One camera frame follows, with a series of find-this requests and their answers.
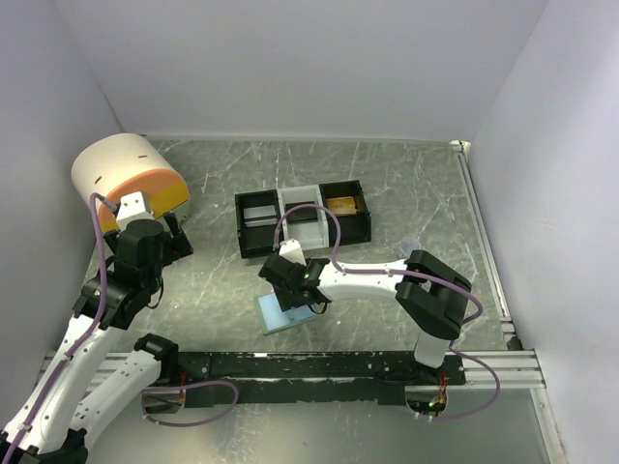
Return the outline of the green card holder wallet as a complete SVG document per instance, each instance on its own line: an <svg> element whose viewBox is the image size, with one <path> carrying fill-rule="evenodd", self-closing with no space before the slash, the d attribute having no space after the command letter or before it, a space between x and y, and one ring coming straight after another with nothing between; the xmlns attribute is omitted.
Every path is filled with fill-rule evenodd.
<svg viewBox="0 0 619 464"><path fill-rule="evenodd" d="M282 332L318 317L307 305L283 310L275 293L257 297L255 304L264 335Z"/></svg>

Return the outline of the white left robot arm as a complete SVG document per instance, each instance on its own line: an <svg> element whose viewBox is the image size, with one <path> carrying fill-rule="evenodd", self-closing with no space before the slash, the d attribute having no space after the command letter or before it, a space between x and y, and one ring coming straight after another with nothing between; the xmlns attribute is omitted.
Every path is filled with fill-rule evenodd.
<svg viewBox="0 0 619 464"><path fill-rule="evenodd" d="M99 434L139 393L181 372L177 343L148 333L121 368L89 391L100 364L134 317L162 292L164 267L192 254L174 214L139 218L101 234L112 255L87 281L61 346L25 404L1 432L4 463L83 463Z"/></svg>

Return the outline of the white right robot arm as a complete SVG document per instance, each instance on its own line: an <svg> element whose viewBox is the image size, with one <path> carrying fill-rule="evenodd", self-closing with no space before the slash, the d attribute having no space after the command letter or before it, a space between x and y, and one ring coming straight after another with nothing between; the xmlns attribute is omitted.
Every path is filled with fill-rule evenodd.
<svg viewBox="0 0 619 464"><path fill-rule="evenodd" d="M304 263L273 253L258 276L272 292L257 299L264 333L291 329L344 300L393 300L421 330L410 362L412 377L431 384L444 371L471 297L470 282L431 253L416 250L391 263L352 264L326 258Z"/></svg>

